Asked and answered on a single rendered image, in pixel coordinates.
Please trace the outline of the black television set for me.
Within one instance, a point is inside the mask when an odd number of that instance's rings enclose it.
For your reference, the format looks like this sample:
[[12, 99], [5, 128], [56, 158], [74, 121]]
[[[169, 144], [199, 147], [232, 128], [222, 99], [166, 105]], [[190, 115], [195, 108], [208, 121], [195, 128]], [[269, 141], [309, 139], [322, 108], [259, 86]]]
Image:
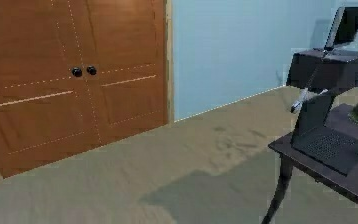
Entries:
[[358, 33], [358, 7], [339, 7], [335, 13], [324, 49], [334, 48], [352, 43]]

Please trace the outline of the dark wooden table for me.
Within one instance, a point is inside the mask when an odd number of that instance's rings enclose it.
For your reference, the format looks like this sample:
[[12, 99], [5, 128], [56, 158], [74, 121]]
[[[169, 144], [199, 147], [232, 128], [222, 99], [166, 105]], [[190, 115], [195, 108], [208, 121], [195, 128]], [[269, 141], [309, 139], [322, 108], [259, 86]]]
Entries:
[[[347, 104], [342, 104], [335, 108], [331, 107], [325, 125], [358, 139], [358, 124], [348, 117], [350, 110], [351, 107]], [[358, 204], [358, 164], [347, 176], [344, 176], [295, 150], [291, 145], [292, 134], [293, 132], [269, 144], [269, 148], [280, 155], [281, 163], [275, 194], [261, 224], [270, 224], [285, 197], [295, 168]]]

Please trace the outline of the brown wooden double door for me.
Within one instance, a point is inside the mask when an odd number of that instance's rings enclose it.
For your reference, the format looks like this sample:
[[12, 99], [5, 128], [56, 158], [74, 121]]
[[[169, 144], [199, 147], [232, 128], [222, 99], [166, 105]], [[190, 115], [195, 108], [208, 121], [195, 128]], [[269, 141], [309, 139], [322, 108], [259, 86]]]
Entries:
[[166, 2], [0, 0], [2, 177], [167, 124]]

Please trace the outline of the black cabinet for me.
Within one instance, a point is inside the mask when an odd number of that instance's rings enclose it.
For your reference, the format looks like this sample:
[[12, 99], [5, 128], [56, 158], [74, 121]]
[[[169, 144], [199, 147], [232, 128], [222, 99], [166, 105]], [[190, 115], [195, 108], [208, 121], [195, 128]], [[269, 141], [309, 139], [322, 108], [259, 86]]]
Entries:
[[287, 86], [309, 87], [314, 93], [338, 89], [339, 93], [358, 86], [358, 51], [314, 48], [293, 55]]

